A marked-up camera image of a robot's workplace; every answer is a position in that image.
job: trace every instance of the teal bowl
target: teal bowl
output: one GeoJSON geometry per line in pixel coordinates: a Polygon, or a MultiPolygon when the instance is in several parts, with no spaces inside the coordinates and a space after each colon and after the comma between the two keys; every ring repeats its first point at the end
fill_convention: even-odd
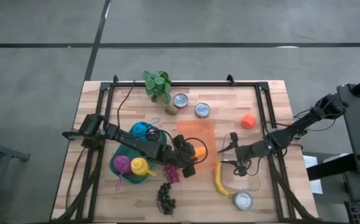
{"type": "MultiPolygon", "coordinates": [[[[147,124],[145,122],[141,122],[141,123],[143,125],[150,125],[150,124],[147,124]]],[[[167,137],[166,137],[166,135],[164,133],[161,134],[160,143],[161,144],[166,144],[167,143],[167,137]]],[[[115,169],[115,167],[113,166],[113,160],[115,159],[116,156],[127,156],[128,158],[130,158],[130,160],[133,160],[133,159],[135,159],[137,157],[142,157],[141,154],[138,151],[121,144],[118,147],[118,149],[116,150],[115,154],[113,155],[113,157],[111,158],[111,160],[109,162],[109,168],[111,169],[112,173],[116,174],[118,177],[120,176],[120,172],[117,171],[115,169]]],[[[156,163],[148,161],[148,160],[147,160],[147,162],[148,162],[148,165],[149,165],[149,169],[153,170],[155,168],[156,163]]],[[[128,181],[131,184],[141,184],[143,181],[146,180],[146,178],[148,178],[148,176],[149,175],[147,175],[146,177],[140,177],[140,176],[135,175],[135,174],[126,174],[126,175],[123,175],[122,178],[124,180],[128,181]]]]}

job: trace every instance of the plant leaf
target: plant leaf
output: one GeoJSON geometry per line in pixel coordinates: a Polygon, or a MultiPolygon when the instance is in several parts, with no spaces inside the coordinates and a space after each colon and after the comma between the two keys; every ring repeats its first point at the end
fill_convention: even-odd
{"type": "Polygon", "coordinates": [[[156,103],[156,101],[157,101],[157,95],[153,94],[153,95],[151,96],[150,100],[151,100],[152,102],[156,103]]]}
{"type": "Polygon", "coordinates": [[[147,80],[147,78],[150,78],[149,74],[150,74],[150,72],[144,71],[144,74],[142,75],[142,78],[143,78],[144,80],[147,80]]]}
{"type": "Polygon", "coordinates": [[[167,72],[159,72],[159,73],[160,73],[160,76],[166,80],[166,82],[169,82],[169,83],[172,82],[172,81],[168,78],[168,73],[167,73],[167,72]]]}
{"type": "Polygon", "coordinates": [[[165,94],[165,96],[163,96],[163,102],[165,104],[169,104],[171,100],[172,100],[172,97],[170,96],[170,94],[165,94]]]}
{"type": "Polygon", "coordinates": [[[170,93],[171,89],[172,87],[170,86],[170,84],[168,82],[165,82],[165,93],[166,94],[170,93]]]}
{"type": "Polygon", "coordinates": [[[163,85],[156,85],[155,88],[154,88],[154,93],[156,95],[162,95],[163,93],[165,93],[164,86],[163,85]]]}
{"type": "Polygon", "coordinates": [[[148,90],[147,88],[145,88],[145,91],[147,92],[147,95],[154,94],[154,90],[148,90]]]}
{"type": "Polygon", "coordinates": [[[153,79],[146,79],[145,80],[145,87],[148,89],[148,90],[151,90],[153,88],[155,88],[156,86],[156,83],[153,79]]]}
{"type": "Polygon", "coordinates": [[[162,77],[155,77],[154,80],[155,80],[155,83],[158,85],[162,85],[163,83],[165,83],[165,79],[162,77]]]}
{"type": "Polygon", "coordinates": [[[145,79],[151,78],[154,79],[155,77],[158,77],[159,74],[156,72],[148,72],[148,71],[144,71],[144,77],[145,79]]]}

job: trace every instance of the green plant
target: green plant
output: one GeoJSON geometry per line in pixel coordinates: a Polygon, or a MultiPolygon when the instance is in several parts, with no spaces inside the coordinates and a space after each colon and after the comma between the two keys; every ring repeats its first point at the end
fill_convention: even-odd
{"type": "Polygon", "coordinates": [[[151,95],[150,100],[156,103],[159,96],[163,96],[163,102],[169,104],[172,100],[170,96],[171,80],[167,72],[147,72],[143,74],[145,80],[145,91],[151,95]]]}

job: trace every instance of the metal can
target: metal can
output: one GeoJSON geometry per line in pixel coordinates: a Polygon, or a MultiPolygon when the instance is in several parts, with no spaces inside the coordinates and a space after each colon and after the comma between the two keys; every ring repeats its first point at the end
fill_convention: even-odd
{"type": "Polygon", "coordinates": [[[178,93],[173,97],[173,104],[178,109],[185,108],[188,106],[188,97],[183,93],[178,93]]]}
{"type": "Polygon", "coordinates": [[[210,107],[206,103],[198,103],[195,107],[195,115],[200,119],[205,119],[210,115],[210,107]]]}
{"type": "Polygon", "coordinates": [[[234,203],[240,210],[249,210],[252,208],[253,198],[249,195],[249,193],[240,191],[236,194],[234,203]]]}

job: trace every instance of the tuna can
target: tuna can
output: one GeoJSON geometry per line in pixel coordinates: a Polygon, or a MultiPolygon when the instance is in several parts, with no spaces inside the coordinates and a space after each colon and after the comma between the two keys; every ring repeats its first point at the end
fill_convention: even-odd
{"type": "Polygon", "coordinates": [[[185,108],[188,106],[188,97],[183,93],[178,93],[173,97],[173,104],[178,109],[185,108]]]}
{"type": "Polygon", "coordinates": [[[240,210],[249,210],[253,205],[253,198],[249,195],[249,193],[245,191],[240,191],[236,194],[234,198],[234,203],[240,210]]]}
{"type": "Polygon", "coordinates": [[[195,107],[195,115],[200,119],[205,119],[210,115],[210,107],[206,103],[199,103],[195,107]]]}

